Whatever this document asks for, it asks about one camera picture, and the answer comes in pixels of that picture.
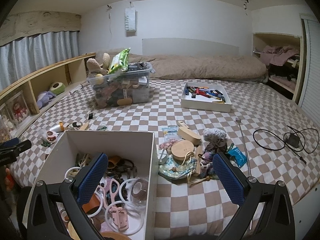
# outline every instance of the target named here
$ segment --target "brown and white checkered blanket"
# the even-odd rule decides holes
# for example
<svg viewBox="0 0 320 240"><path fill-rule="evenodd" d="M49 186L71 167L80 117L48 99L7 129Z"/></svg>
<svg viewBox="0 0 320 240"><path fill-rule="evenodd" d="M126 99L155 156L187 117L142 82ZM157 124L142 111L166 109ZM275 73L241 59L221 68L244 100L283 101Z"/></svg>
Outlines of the brown and white checkered blanket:
<svg viewBox="0 0 320 240"><path fill-rule="evenodd" d="M22 135L33 143L30 150L18 157L11 165L11 173L21 186L31 186L45 160L50 148L39 145L37 131L51 127L59 121L71 123L84 122L89 113L94 120L90 125L95 130L99 125L107 125L109 130L152 131L156 143L164 141L161 128L184 121L190 129L202 135L204 128L221 128L228 134L228 144L233 142L244 152L241 133L235 118L242 121L246 146L250 156L252 175L260 182L274 184L283 180L289 190L292 203L297 203L319 179L320 156L317 149L313 154L301 155L307 161L302 163L289 149L268 151L259 147L252 137L258 129L268 129L279 136L289 131L287 125L296 129L315 128L292 101L279 95L263 84L244 84L224 81L203 82L221 84L225 87L233 104L230 113L219 113L180 106L180 95L185 80L152 80L150 91L152 100L145 104L110 109L96 109L93 92L84 87L56 103L39 117ZM311 151L316 146L316 135L305 133L306 148ZM281 147L274 137L268 134L256 136L259 143L271 148ZM241 169L248 175L245 165ZM219 180L205 181L191 188L185 181L167 181L159 177L157 187L157 207L155 239L168 239L191 234L219 234L229 223L237 210ZM262 211L259 205L254 217L254 226Z"/></svg>

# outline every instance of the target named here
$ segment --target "gray curtain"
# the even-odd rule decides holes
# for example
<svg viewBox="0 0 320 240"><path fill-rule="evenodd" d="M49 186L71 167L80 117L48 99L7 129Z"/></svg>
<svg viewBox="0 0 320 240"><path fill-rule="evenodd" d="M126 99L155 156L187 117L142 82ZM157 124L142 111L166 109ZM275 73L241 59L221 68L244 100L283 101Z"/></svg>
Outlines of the gray curtain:
<svg viewBox="0 0 320 240"><path fill-rule="evenodd" d="M0 47L0 91L26 75L79 56L79 32L36 34Z"/></svg>

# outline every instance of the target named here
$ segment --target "blue packet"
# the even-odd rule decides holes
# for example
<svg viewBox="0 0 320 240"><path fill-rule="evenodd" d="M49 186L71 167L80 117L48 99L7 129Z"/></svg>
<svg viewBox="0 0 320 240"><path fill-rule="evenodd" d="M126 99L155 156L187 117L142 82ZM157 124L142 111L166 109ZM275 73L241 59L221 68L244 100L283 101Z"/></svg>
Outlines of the blue packet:
<svg viewBox="0 0 320 240"><path fill-rule="evenodd" d="M239 166L239 168L241 168L243 165L247 163L247 158L243 155L243 153L239 150L238 147L233 148L227 153L235 158L236 164Z"/></svg>

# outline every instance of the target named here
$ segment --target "white tray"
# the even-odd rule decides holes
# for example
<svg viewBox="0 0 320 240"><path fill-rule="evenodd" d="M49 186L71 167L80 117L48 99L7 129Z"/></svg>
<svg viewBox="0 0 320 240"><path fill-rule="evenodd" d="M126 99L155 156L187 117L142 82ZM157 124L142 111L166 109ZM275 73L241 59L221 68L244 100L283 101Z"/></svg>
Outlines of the white tray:
<svg viewBox="0 0 320 240"><path fill-rule="evenodd" d="M215 103L218 102L218 100L214 98L206 98L201 95L197 95L196 98L191 98L191 93L189 95L186 95L185 91L187 87L209 87L211 90L219 90L221 93L223 93L223 96L226 100L224 104L221 103ZM209 111L216 111L216 112L225 112L229 113L231 111L231 101L229 99L229 96L221 85L213 85L213 84L207 84L207 83L195 83L195 82L187 82L184 86L184 89L182 91L181 95L181 107L182 108L191 108L191 109L199 109L199 110L209 110Z"/></svg>

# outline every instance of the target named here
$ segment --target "open box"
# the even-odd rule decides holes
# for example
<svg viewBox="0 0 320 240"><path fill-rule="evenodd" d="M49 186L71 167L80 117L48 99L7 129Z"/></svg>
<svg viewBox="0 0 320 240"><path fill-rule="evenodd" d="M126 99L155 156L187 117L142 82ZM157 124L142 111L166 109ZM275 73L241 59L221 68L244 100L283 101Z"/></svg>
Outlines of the open box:
<svg viewBox="0 0 320 240"><path fill-rule="evenodd" d="M138 169L137 176L148 178L145 222L140 231L129 237L132 240L153 239L156 187L158 182L158 158L154 143L154 134L151 132L65 131L53 147L33 184L23 214L23 224L27 227L31 196L37 181L43 180L46 184L60 183L64 180L65 172L74 166L78 153L81 157L85 153L94 156L101 152L107 154L108 157L118 155L122 158L132 160ZM139 223L139 221L134 219L130 220L129 217L129 230L130 224L134 229L138 227Z"/></svg>
<svg viewBox="0 0 320 240"><path fill-rule="evenodd" d="M197 95L196 98L191 98L191 93L186 95L185 91L187 87L208 87L210 90L219 90L223 93L223 96L226 100L224 104L215 103L218 100L214 98L206 98L201 95ZM207 84L207 83L195 83L195 82L187 82L184 86L181 95L181 107L182 108L191 108L191 109L199 109L199 110L209 110L209 111L216 111L216 112L225 112L229 113L231 111L231 101L229 96L221 85L214 85L214 84Z"/></svg>

